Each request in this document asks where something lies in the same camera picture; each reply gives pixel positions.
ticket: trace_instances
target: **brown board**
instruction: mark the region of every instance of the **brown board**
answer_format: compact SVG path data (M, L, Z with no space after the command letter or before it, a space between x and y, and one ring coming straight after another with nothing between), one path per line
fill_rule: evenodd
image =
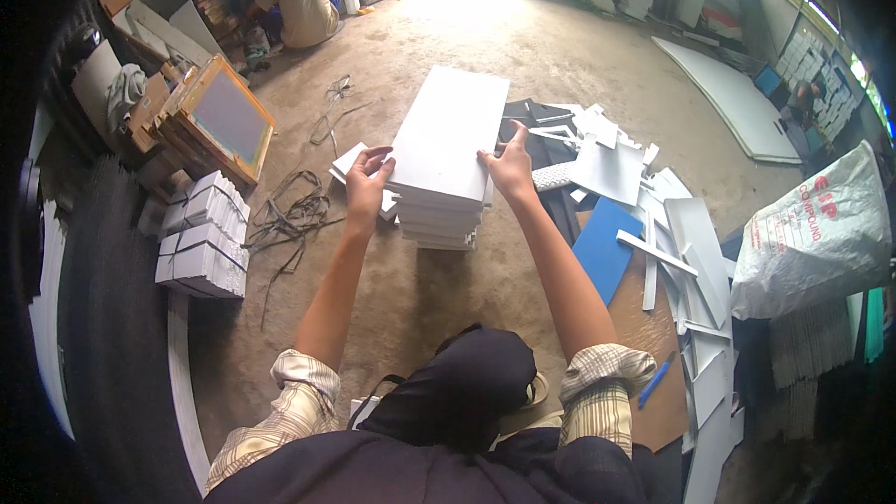
M638 394L633 394L631 399L632 440L658 451L687 431L685 374L678 351L675 322L661 274L657 275L654 310L648 312L641 309L645 268L644 253L635 250L610 303L609 312L619 342L652 354L657 366L666 360L670 352L676 352L666 377L654 389L644 409L638 410Z

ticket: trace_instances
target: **concrete floor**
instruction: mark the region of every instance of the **concrete floor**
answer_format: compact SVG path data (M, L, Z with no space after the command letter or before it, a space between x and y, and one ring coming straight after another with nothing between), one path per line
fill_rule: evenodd
M653 167L672 166L706 199L720 237L801 181L795 167L746 157L700 90L650 41L651 35L675 40L663 26L605 19L565 0L384 0L375 6L370 15L348 18L329 42L284 53L254 75L252 89L277 121L277 135L248 199L253 214L296 167L330 181L331 144L304 146L330 82L352 76L352 96L336 115L373 102L340 121L342 154L362 140L389 144L435 63L509 78L509 100L601 104L635 140L659 145ZM331 198L330 214L343 216L342 186L333 187ZM518 332L556 390L564 359L532 258L502 198L487 212L473 253L418 251L396 227L380 224L340 370L343 423L351 398L384 375L409 374L445 337L477 320ZM194 316L196 407L210 458L228 431L267 416L278 395L269 369L290 347L341 231L336 224L309 241L297 273L272 288L263 329L265 291L291 245L252 257L241 307L206 304ZM551 408L558 408L552 399Z

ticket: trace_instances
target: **rolled-up sleeve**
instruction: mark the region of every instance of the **rolled-up sleeve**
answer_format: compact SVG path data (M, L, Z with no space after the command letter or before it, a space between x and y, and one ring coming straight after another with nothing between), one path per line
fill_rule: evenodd
M336 430L333 407L340 379L329 366L289 349L277 357L271 377L282 389L271 402L271 415L257 426L230 432L211 464L207 490L284 444Z
M628 401L647 385L656 369L648 353L621 344L596 344L576 353L560 386L564 408L560 446L582 436L599 436L631 457Z

